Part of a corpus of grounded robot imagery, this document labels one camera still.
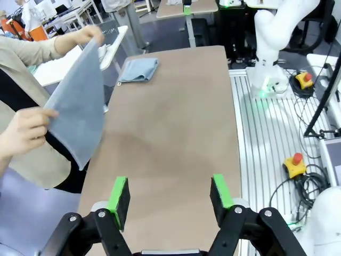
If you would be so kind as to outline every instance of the green gripper pad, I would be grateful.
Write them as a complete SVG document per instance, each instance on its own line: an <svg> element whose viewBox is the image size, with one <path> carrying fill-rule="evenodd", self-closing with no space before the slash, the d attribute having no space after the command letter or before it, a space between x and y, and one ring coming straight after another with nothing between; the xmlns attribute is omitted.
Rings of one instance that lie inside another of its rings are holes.
<svg viewBox="0 0 341 256"><path fill-rule="evenodd" d="M211 189L209 196L213 205L215 218L217 220L218 226L220 227L228 209L234 205L223 175L213 175L211 179Z"/></svg>
<svg viewBox="0 0 341 256"><path fill-rule="evenodd" d="M183 14L184 15L191 15L191 6L190 5L184 5L183 6Z"/></svg>
<svg viewBox="0 0 341 256"><path fill-rule="evenodd" d="M107 204L107 209L115 215L118 228L123 231L127 219L130 192L127 177L117 177Z"/></svg>

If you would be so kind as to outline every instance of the beige sleeve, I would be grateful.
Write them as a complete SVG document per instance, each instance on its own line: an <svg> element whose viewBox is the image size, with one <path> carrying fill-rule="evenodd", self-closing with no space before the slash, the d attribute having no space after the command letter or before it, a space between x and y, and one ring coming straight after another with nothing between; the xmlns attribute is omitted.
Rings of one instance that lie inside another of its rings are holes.
<svg viewBox="0 0 341 256"><path fill-rule="evenodd" d="M5 40L5 43L26 66L33 66L63 57L55 49L56 38L39 42L21 41L7 37L1 37L0 40Z"/></svg>

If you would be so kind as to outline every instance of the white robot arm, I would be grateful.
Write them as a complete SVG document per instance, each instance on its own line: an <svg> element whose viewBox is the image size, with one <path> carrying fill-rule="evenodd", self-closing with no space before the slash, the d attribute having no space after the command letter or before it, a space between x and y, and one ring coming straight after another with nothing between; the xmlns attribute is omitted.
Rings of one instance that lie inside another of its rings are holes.
<svg viewBox="0 0 341 256"><path fill-rule="evenodd" d="M257 61L253 72L248 74L256 93L285 91L288 79L277 65L279 51L288 45L297 24L319 3L320 0L285 0L276 15L267 10L256 13Z"/></svg>

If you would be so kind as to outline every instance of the floor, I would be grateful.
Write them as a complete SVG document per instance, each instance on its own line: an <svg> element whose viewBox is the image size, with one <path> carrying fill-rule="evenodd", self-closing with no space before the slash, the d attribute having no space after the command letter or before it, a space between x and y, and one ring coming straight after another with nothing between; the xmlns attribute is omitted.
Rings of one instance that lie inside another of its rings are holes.
<svg viewBox="0 0 341 256"><path fill-rule="evenodd" d="M141 23L145 39L151 43L150 52L189 47L186 32L179 32L179 29L183 28L185 24L183 18L156 20L155 14L151 13L141 18ZM317 33L317 26L311 26L307 42L312 43L316 39ZM323 42L314 53L327 54L328 50L329 45ZM331 55L337 56L338 52L338 47L333 46ZM117 54L117 60L122 64L126 55L122 49L119 49ZM305 57L301 55L281 52L280 58L286 60L284 64L286 68L309 70ZM107 100L110 99L117 77L118 74L114 67L110 67L104 73ZM242 196L250 201L254 210L259 210L267 206L271 191L284 178L278 163L300 150L297 142L287 143L297 137L297 118L290 114L293 113L292 100L252 101L248 96L249 85L245 75L240 74L238 70L232 71L231 81L234 100L240 102L236 113L242 133L239 131L238 136L242 143L251 146L247 148L247 151L240 152ZM55 87L56 85L49 86L47 90L52 93ZM309 104L311 107L307 108L308 111L305 113L306 120L311 117L316 102L312 101ZM284 125L283 123L287 121L294 125ZM326 127L326 125L328 123L323 117L319 121L319 126ZM304 143L307 144L310 154L317 154L313 140L305 140ZM264 154L270 152L275 152L275 154L270 159L264 159ZM291 185L283 187L274 199L274 204L288 218L294 207L293 201L288 198L288 195L293 197L291 190ZM0 244L0 255L33 255L35 251L45 245L60 218L67 212L77 211L79 198L79 195L55 189L38 188L13 170L7 170L2 180L0 198L0 243L4 244ZM243 253L255 254L247 243L242 243L242 246L243 249L245 248ZM10 248L15 249L18 253L7 254L6 251L9 251Z"/></svg>

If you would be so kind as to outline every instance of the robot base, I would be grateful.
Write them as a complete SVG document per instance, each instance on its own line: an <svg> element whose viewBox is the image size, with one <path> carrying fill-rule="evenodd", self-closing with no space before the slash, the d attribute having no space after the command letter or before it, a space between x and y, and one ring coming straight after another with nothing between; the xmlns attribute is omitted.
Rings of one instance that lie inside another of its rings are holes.
<svg viewBox="0 0 341 256"><path fill-rule="evenodd" d="M255 99L295 99L295 95L289 84L289 79L283 74L277 74L273 77L268 77L265 85L258 88L253 85L255 68L246 68L246 74L250 82L250 92Z"/></svg>

